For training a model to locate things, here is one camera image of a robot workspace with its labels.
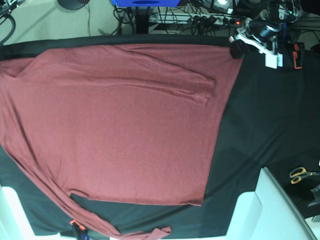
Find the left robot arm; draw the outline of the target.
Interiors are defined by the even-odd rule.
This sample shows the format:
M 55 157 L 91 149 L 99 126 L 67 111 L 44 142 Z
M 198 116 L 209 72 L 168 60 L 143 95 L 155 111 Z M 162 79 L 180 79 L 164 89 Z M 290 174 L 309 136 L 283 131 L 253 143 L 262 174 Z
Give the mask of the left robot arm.
M 258 16 L 246 18 L 242 27 L 229 37 L 230 55 L 242 58 L 250 46 L 266 56 L 278 55 L 278 36 L 284 24 L 297 21 L 303 14 L 299 0 L 272 0 Z

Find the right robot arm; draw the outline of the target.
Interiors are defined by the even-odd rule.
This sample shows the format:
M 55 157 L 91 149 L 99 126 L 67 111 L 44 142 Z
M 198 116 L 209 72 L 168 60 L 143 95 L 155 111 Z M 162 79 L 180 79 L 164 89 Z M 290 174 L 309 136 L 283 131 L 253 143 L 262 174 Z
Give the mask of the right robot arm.
M 21 6 L 25 0 L 1 0 L 0 1 L 0 25 L 9 20 L 11 29 L 9 33 L 0 41 L 0 46 L 3 47 L 4 43 L 13 35 L 16 29 L 16 21 L 12 16 L 12 12 Z

